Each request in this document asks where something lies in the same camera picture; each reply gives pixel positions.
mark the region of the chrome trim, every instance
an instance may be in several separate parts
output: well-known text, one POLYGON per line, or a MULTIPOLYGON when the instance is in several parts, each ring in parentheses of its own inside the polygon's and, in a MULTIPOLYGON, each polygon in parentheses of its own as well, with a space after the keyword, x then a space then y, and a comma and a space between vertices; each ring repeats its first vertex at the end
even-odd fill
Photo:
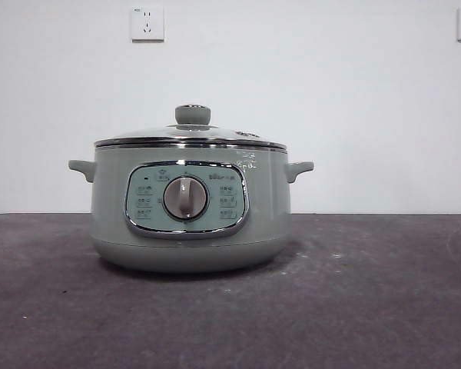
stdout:
POLYGON ((127 137, 110 138, 94 143, 96 148, 112 145, 140 145, 140 144, 213 144, 213 145, 242 145, 264 148, 280 148, 287 150, 287 146, 276 142, 258 140, 234 140, 230 138, 199 138, 199 137, 127 137))
POLYGON ((247 216, 249 214, 249 194, 247 192, 247 183, 246 178, 242 170, 233 165, 231 163, 218 163, 215 161, 186 161, 184 159, 181 160, 174 160, 174 161, 153 161, 153 162, 145 162, 137 167, 135 167, 128 176, 128 183, 126 186, 126 192, 124 194, 124 219, 128 225, 128 228, 134 231, 135 233, 139 234, 140 236, 144 237, 152 237, 152 238, 164 238, 164 239, 176 239, 176 240, 199 240, 204 238, 215 238, 215 237, 223 237, 223 236, 230 236, 231 234, 236 233, 239 231, 247 220, 247 216), (217 228, 211 230, 204 230, 204 231, 162 231, 153 228, 146 228, 137 223, 130 218, 128 215, 128 190, 130 188, 130 181, 131 176, 139 169, 144 167, 155 167, 160 165, 204 165, 204 166, 218 166, 218 167, 225 167, 225 168, 232 168, 235 172, 237 172, 240 176, 240 182, 243 186, 243 194, 244 194, 244 211, 243 214, 240 216, 237 221, 227 227, 224 228, 217 228))
POLYGON ((115 148, 227 148, 233 150, 259 150, 273 151, 286 154, 287 150, 282 148, 267 148, 264 146, 250 145, 216 145, 216 144, 132 144, 132 145, 110 145, 99 146, 95 150, 111 150, 115 148))

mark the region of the white wall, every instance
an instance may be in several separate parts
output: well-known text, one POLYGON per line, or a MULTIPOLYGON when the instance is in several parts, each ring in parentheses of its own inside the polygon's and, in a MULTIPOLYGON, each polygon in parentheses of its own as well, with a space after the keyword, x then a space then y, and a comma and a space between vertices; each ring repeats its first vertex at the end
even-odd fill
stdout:
POLYGON ((461 212, 461 1, 167 0, 132 44, 144 3, 0 0, 0 213, 89 211, 67 160, 187 102, 316 162, 292 211, 461 212))

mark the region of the dark gray tabletop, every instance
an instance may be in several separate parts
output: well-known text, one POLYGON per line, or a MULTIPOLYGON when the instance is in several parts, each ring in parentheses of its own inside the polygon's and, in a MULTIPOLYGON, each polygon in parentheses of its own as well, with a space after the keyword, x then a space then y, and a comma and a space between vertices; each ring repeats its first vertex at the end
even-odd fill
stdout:
POLYGON ((163 275, 0 215, 0 368, 461 368, 461 215, 293 220, 268 264, 163 275))

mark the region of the electric hot pot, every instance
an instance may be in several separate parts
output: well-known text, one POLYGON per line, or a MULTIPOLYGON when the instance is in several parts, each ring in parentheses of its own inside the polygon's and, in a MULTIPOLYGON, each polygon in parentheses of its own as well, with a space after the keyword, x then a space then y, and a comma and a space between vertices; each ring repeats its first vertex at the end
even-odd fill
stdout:
POLYGON ((289 183, 312 161, 287 148, 209 125, 201 105, 176 125, 95 143, 71 160, 93 184, 91 239, 107 261, 144 271, 222 271, 271 259, 287 244, 289 183))

